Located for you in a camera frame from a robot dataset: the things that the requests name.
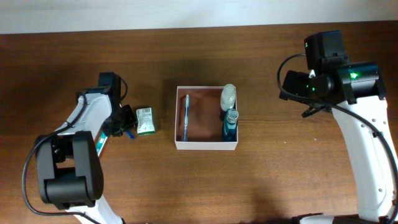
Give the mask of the green white soap packet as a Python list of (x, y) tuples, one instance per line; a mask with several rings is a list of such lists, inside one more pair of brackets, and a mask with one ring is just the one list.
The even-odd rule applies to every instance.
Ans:
[(152, 114), (152, 108), (142, 108), (136, 110), (137, 133), (140, 136), (154, 134), (155, 126)]

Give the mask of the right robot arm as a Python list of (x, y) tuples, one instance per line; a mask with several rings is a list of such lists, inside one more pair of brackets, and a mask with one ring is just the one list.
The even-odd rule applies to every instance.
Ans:
[(310, 35), (303, 44), (309, 73), (289, 70), (278, 78), (279, 97), (307, 105), (304, 118), (321, 111), (333, 115), (348, 150), (358, 212), (309, 213), (291, 223), (397, 223), (397, 154), (378, 65), (350, 62), (338, 30)]

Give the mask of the white spray bottle blue base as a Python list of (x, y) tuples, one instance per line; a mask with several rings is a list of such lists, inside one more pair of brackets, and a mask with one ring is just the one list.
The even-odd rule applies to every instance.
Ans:
[(220, 120), (224, 120), (225, 114), (229, 109), (234, 108), (236, 102), (236, 87), (227, 84), (223, 87), (220, 97)]

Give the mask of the green white toothpaste tube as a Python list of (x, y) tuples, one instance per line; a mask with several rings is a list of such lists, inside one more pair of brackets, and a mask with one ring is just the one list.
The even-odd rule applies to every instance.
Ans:
[(96, 153), (97, 153), (98, 157), (101, 155), (107, 140), (108, 140), (108, 137), (107, 137), (107, 135), (105, 135), (105, 133), (103, 131), (100, 131), (97, 134), (96, 141), (95, 141), (95, 148), (96, 148)]

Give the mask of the white cardboard box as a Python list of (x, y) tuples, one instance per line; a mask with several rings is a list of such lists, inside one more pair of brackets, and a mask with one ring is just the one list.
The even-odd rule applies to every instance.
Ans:
[[(178, 150), (233, 151), (239, 142), (223, 141), (223, 121), (220, 120), (222, 86), (178, 86), (175, 107), (175, 146)], [(185, 96), (190, 96), (188, 111), (188, 141), (183, 141)]]

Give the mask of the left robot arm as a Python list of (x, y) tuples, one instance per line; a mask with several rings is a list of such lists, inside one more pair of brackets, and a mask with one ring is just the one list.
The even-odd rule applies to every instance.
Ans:
[(114, 72), (99, 75), (96, 87), (76, 94), (76, 107), (54, 132), (39, 136), (29, 156), (37, 166), (40, 198), (56, 216), (81, 223), (124, 223), (103, 195), (104, 176), (96, 143), (134, 128), (136, 115), (122, 105), (127, 83)]

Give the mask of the blue disposable razor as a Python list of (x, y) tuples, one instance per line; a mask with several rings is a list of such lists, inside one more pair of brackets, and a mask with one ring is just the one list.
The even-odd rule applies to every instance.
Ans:
[(127, 134), (131, 139), (135, 139), (133, 133), (130, 132), (130, 130), (127, 130), (127, 131), (126, 131), (126, 134)]

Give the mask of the blue white toothbrush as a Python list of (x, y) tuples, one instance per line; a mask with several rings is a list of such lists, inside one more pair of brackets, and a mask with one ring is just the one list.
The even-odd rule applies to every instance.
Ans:
[(190, 104), (190, 96), (185, 96), (185, 116), (184, 116), (184, 132), (183, 132), (183, 141), (187, 142), (187, 129), (188, 129), (188, 111), (189, 111), (189, 104)]

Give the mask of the teal mouthwash bottle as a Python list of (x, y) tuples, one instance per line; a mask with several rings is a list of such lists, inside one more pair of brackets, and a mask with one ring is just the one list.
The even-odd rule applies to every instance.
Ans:
[(233, 142), (236, 141), (236, 133), (238, 130), (239, 112), (236, 109), (229, 109), (224, 117), (223, 123), (223, 141)]

